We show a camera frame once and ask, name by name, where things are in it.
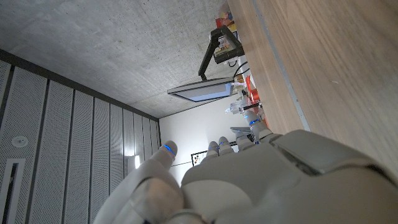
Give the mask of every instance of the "wooden table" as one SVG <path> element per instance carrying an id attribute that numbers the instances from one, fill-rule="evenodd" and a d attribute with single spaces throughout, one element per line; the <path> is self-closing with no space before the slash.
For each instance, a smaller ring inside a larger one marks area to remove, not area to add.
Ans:
<path id="1" fill-rule="evenodd" d="M 271 130 L 308 125 L 398 176 L 398 1 L 228 2 Z"/>

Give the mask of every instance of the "computer monitor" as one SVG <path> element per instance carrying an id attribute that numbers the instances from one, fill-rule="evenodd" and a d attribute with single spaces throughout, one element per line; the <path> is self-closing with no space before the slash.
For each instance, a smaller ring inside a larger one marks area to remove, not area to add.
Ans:
<path id="1" fill-rule="evenodd" d="M 167 90 L 172 96 L 201 102 L 205 100 L 214 100 L 232 95 L 232 83 L 234 78 L 215 78 L 201 82 L 191 83 L 180 87 Z"/>

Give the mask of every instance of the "cable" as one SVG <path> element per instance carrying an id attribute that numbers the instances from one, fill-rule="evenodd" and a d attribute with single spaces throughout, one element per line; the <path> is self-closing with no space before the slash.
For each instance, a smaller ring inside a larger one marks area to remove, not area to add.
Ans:
<path id="1" fill-rule="evenodd" d="M 228 65 L 232 68 L 233 66 L 235 66 L 236 65 L 236 63 L 237 63 L 238 61 L 237 60 L 235 60 L 235 64 L 234 65 L 231 65 L 229 62 L 228 62 Z"/>
<path id="2" fill-rule="evenodd" d="M 238 73 L 238 74 L 235 74 L 234 75 L 234 78 L 236 77 L 236 76 L 238 76 L 238 75 L 242 75 L 242 74 L 245 74 L 247 71 L 249 71 L 250 70 L 250 68 L 248 68 L 248 69 L 246 69 L 244 72 L 242 72 L 242 73 Z"/>
<path id="3" fill-rule="evenodd" d="M 234 77 L 233 78 L 235 78 L 236 76 L 238 76 L 238 75 L 242 75 L 242 74 L 244 74 L 245 72 L 247 72 L 250 68 L 248 68 L 246 71 L 244 71 L 244 72 L 242 72 L 242 73 L 239 73 L 239 74 L 237 74 L 237 72 L 239 71 L 239 69 L 243 66 L 243 65 L 245 65 L 245 64 L 247 64 L 248 62 L 244 62 L 244 63 L 242 63 L 239 67 L 238 67 L 238 69 L 236 69 L 236 72 L 235 72 L 235 74 L 234 74 Z"/>

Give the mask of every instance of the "perforated wall panel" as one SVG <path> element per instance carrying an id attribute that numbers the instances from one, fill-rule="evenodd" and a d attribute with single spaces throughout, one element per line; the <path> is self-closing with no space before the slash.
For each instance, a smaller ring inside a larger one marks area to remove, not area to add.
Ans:
<path id="1" fill-rule="evenodd" d="M 152 154 L 159 150 L 159 146 L 157 143 L 157 128 L 156 122 L 150 120 L 150 140 L 152 141 Z"/>
<path id="2" fill-rule="evenodd" d="M 64 223 L 88 221 L 93 97 L 75 92 Z"/>
<path id="3" fill-rule="evenodd" d="M 142 129 L 144 132 L 145 160 L 147 160 L 152 155 L 152 141 L 150 140 L 150 124 L 148 118 L 142 117 Z"/>
<path id="4" fill-rule="evenodd" d="M 4 95 L 4 89 L 6 88 L 8 75 L 10 74 L 11 65 L 0 61 L 0 103 Z"/>
<path id="5" fill-rule="evenodd" d="M 134 118 L 132 112 L 123 110 L 124 176 L 127 176 L 127 156 L 134 156 Z"/>
<path id="6" fill-rule="evenodd" d="M 15 223 L 25 223 L 37 138 L 42 118 L 47 79 L 16 68 L 0 129 L 0 186 L 7 158 L 26 158 Z M 16 136 L 29 143 L 22 149 L 11 144 Z"/>
<path id="7" fill-rule="evenodd" d="M 134 114 L 134 145 L 136 155 L 141 163 L 144 162 L 144 134 L 142 133 L 142 116 Z"/>
<path id="8" fill-rule="evenodd" d="M 159 123 L 156 122 L 156 134 L 157 134 L 157 143 L 159 145 L 159 147 L 162 145 L 162 142 L 160 141 L 160 127 L 159 127 Z"/>
<path id="9" fill-rule="evenodd" d="M 90 223 L 109 195 L 109 103 L 95 98 Z"/>
<path id="10" fill-rule="evenodd" d="M 111 105 L 111 193 L 123 180 L 123 112 Z"/>
<path id="11" fill-rule="evenodd" d="M 29 223 L 61 222 L 72 99 L 71 88 L 50 81 Z"/>

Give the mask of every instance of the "concrete ceiling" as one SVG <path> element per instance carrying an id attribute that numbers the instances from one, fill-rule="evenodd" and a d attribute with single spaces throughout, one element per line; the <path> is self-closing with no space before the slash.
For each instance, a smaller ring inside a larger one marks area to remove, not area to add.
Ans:
<path id="1" fill-rule="evenodd" d="M 5 0 L 0 49 L 157 118 L 199 103 L 169 88 L 200 81 L 198 69 L 224 0 Z M 208 78 L 236 68 L 211 60 Z"/>

